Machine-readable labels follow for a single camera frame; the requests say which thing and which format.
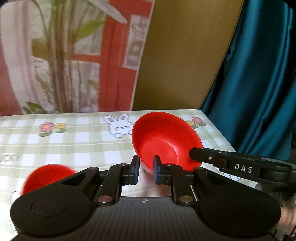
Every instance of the red bowl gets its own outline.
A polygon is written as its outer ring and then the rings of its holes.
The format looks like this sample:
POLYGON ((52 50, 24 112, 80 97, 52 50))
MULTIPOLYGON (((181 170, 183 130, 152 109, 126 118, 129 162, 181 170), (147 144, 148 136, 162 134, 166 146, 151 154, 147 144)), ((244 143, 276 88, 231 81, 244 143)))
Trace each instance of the red bowl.
POLYGON ((75 173, 76 172, 73 169, 64 165, 49 164, 41 166, 27 177, 23 184, 21 194, 24 195, 75 173))
POLYGON ((150 112, 141 116, 133 126, 131 139, 143 168, 152 175, 155 155, 159 155, 163 164, 177 164, 186 171, 201 165, 189 157, 191 148, 202 148, 199 136, 186 121, 175 115, 150 112))

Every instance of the yellow flower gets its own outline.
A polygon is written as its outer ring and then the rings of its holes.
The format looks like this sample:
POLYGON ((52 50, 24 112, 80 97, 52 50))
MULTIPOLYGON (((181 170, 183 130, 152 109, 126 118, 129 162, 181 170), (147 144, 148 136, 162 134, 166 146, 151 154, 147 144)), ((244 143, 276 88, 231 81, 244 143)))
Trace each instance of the yellow flower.
POLYGON ((66 123, 57 123, 54 128, 57 130, 57 131, 60 131, 60 130, 63 130, 66 128, 66 123))
POLYGON ((189 120, 189 121, 187 121, 187 123, 191 126, 196 126, 196 123, 194 121, 189 120))

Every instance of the curtain fold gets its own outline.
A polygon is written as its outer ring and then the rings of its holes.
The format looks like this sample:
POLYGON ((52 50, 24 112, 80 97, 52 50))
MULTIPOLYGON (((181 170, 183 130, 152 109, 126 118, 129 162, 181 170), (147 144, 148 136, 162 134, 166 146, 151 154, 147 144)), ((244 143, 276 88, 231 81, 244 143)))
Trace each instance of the curtain fold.
POLYGON ((283 1, 245 0, 201 108, 238 152, 287 159, 296 120, 296 34, 283 1))

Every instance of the backdrop with plant print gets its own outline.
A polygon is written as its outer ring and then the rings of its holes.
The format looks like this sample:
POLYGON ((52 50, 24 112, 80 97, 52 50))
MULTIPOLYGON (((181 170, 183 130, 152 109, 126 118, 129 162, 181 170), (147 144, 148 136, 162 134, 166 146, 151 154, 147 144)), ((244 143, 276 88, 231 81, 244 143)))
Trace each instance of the backdrop with plant print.
POLYGON ((0 114, 129 110, 152 1, 18 0, 0 9, 0 114))

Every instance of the tablecloth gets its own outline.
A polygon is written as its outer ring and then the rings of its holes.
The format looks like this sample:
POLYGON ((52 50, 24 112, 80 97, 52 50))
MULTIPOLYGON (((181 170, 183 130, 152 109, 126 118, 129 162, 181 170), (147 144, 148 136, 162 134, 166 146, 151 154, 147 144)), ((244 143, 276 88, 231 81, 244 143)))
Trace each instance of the tablecloth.
MULTIPOLYGON (((199 135, 204 147, 235 151, 202 111, 161 111, 187 121, 199 135)), ((90 166, 107 170, 114 164, 130 163, 135 154, 131 131, 114 135, 109 129, 110 121, 125 120, 128 123, 126 126, 132 130, 135 121, 148 112, 152 111, 0 117, 1 240, 10 240, 14 236, 9 216, 11 203, 17 197, 26 177, 34 169, 46 164, 63 164, 73 167, 76 171, 90 166)), ((218 172, 210 164, 203 163, 202 166, 218 172)), ((256 185, 249 180, 226 176, 251 187, 256 185)), ((141 167, 138 184, 124 186, 122 195, 168 196, 170 188, 155 185, 153 176, 141 167)))

